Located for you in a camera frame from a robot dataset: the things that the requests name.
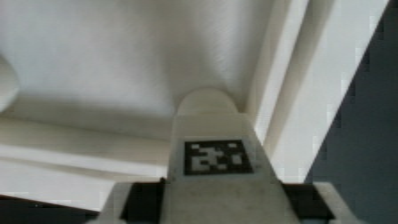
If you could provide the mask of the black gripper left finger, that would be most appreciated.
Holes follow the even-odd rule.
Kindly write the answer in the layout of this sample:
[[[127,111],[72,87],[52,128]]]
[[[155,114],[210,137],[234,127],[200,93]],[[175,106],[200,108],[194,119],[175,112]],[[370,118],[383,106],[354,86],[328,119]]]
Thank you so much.
[[[114,185],[95,224],[161,224],[166,179]]]

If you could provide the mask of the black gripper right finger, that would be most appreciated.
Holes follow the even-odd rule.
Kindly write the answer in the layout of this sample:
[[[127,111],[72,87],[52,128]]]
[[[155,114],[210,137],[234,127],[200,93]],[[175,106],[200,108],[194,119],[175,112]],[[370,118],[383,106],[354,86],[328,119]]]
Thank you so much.
[[[283,184],[301,224],[369,224],[356,216],[329,182]]]

